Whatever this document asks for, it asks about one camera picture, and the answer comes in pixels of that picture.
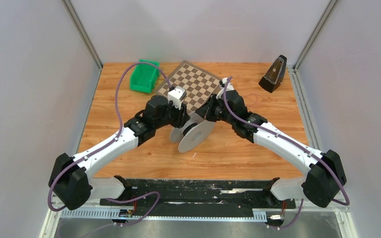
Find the white perforated cable spool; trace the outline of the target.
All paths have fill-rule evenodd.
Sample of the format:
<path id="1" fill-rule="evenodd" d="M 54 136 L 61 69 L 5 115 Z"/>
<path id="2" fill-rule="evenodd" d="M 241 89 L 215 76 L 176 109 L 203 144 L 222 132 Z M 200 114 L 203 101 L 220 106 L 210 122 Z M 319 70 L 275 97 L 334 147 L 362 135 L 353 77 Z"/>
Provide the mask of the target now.
<path id="1" fill-rule="evenodd" d="M 185 153 L 202 143 L 213 131 L 214 122 L 204 120 L 196 112 L 190 113 L 190 119 L 182 128 L 173 128 L 170 141 L 178 143 L 178 151 Z"/>

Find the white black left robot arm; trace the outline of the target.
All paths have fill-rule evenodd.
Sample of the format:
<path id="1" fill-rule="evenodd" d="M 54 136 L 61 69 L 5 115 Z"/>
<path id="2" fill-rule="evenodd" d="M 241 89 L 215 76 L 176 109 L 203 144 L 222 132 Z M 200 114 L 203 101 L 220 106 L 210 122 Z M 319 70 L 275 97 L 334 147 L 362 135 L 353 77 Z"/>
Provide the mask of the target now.
<path id="1" fill-rule="evenodd" d="M 145 109 L 104 141 L 74 156 L 60 154 L 48 183 L 48 207 L 52 211 L 75 210 L 89 200 L 107 198 L 127 205 L 132 192 L 120 180 L 94 175 L 115 158 L 154 137 L 157 129 L 167 125 L 181 128 L 189 119 L 181 98 L 156 95 L 146 103 Z"/>

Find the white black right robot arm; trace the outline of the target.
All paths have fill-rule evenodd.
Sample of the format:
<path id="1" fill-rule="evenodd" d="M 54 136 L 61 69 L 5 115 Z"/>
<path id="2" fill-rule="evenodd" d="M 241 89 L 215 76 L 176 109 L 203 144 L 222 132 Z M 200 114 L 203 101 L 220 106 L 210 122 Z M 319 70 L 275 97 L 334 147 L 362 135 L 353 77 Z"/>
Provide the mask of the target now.
<path id="1" fill-rule="evenodd" d="M 337 202 L 349 205 L 343 188 L 347 179 L 339 154 L 331 149 L 322 152 L 281 132 L 266 118 L 250 112 L 237 91 L 226 92 L 226 99 L 214 94 L 195 112 L 207 121 L 230 124 L 239 137 L 273 151 L 303 174 L 301 178 L 275 181 L 263 194 L 266 205 L 276 207 L 283 200 L 296 198 L 326 208 L 337 201 L 338 192 L 342 192 L 345 201 Z"/>

